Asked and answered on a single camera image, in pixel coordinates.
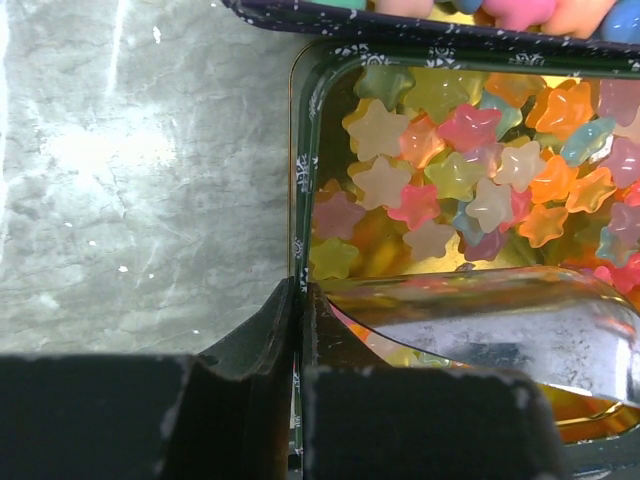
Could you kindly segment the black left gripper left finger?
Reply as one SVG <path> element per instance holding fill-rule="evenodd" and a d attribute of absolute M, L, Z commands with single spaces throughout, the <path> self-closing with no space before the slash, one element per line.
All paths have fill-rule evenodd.
<path fill-rule="evenodd" d="M 1 358 L 5 479 L 283 479 L 295 289 L 198 354 Z"/>

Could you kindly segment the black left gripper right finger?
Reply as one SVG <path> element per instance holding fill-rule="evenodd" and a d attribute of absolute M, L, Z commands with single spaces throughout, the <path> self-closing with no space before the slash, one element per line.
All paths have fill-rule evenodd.
<path fill-rule="evenodd" d="M 398 368 L 311 285 L 302 320 L 307 479 L 566 479 L 549 404 L 506 370 Z"/>

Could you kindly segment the silver metal scoop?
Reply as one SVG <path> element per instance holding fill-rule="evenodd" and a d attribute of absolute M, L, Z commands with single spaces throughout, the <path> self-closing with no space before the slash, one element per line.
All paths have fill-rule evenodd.
<path fill-rule="evenodd" d="M 324 281 L 347 318 L 472 367 L 639 404 L 639 312 L 581 272 L 537 266 Z"/>

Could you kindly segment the gold tin of gummy candies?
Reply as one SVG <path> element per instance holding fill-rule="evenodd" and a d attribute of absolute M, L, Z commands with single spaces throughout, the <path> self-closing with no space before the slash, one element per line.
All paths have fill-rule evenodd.
<path fill-rule="evenodd" d="M 290 98 L 290 270 L 303 291 L 548 266 L 602 280 L 639 312 L 633 61 L 331 41 L 296 59 Z M 328 302 L 386 364 L 473 368 Z M 576 478 L 638 477 L 639 404 L 538 385 Z"/>

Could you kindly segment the gold tin of star candies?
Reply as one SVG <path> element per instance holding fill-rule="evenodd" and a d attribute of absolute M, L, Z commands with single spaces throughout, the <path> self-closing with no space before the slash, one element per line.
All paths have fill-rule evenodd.
<path fill-rule="evenodd" d="M 526 51 L 587 59 L 628 60 L 639 57 L 639 46 L 633 43 L 465 24 L 452 15 L 442 20 L 392 16 L 313 1 L 224 1 L 222 5 L 250 25 L 279 32 L 369 38 L 406 45 L 453 45 L 480 51 Z"/>

